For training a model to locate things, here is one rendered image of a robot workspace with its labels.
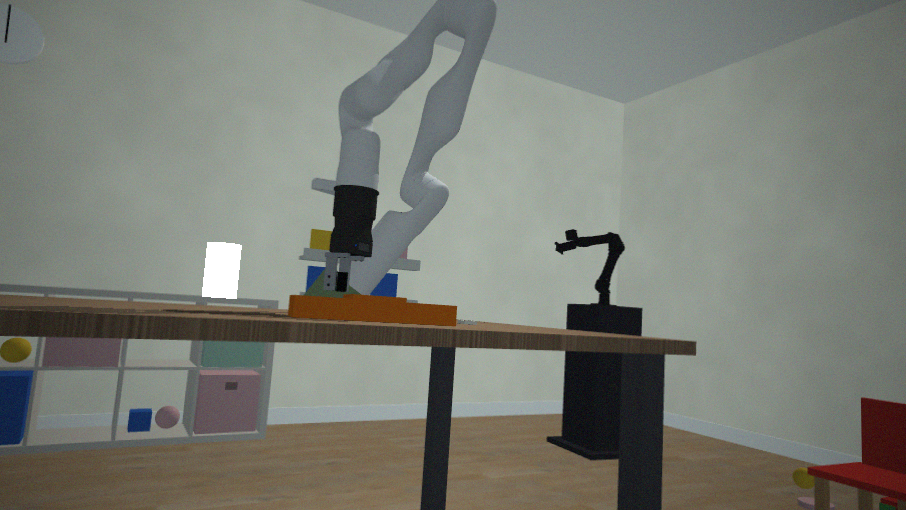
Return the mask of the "orange bins with labels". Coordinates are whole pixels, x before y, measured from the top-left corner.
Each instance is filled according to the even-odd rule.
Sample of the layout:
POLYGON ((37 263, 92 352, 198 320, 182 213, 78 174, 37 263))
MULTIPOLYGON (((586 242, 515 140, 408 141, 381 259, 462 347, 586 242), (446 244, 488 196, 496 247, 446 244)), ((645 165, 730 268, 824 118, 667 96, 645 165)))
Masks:
POLYGON ((457 306, 407 303, 407 298, 358 294, 344 294, 343 298, 290 295, 288 316, 456 326, 457 306))

